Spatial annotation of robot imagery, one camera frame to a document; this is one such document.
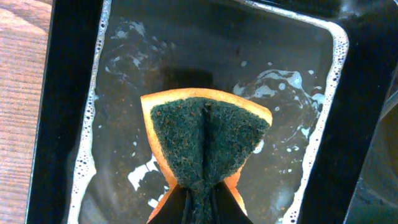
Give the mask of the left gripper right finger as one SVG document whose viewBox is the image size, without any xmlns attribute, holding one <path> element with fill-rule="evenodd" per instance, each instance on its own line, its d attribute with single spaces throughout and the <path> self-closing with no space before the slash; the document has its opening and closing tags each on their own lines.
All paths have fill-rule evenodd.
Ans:
<svg viewBox="0 0 398 224">
<path fill-rule="evenodd" d="M 211 192 L 211 209 L 214 224 L 252 224 L 224 182 L 215 185 Z"/>
</svg>

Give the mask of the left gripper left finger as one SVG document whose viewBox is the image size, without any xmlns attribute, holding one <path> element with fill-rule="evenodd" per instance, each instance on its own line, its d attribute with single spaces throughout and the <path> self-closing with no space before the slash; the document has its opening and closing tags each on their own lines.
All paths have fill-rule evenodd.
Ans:
<svg viewBox="0 0 398 224">
<path fill-rule="evenodd" d="M 187 224 L 190 221 L 190 189 L 176 185 L 148 224 Z"/>
</svg>

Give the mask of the orange green scrub sponge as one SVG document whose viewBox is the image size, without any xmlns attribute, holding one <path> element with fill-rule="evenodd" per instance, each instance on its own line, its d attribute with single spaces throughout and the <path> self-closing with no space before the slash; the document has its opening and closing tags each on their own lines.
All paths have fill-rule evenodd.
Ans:
<svg viewBox="0 0 398 224">
<path fill-rule="evenodd" d="M 241 171 L 272 126 L 264 106 L 224 91 L 180 88 L 141 97 L 150 148 L 169 191 L 151 213 L 160 216 L 177 188 L 191 192 L 184 223 L 211 223 L 211 190 L 225 184 L 247 216 L 236 186 Z"/>
</svg>

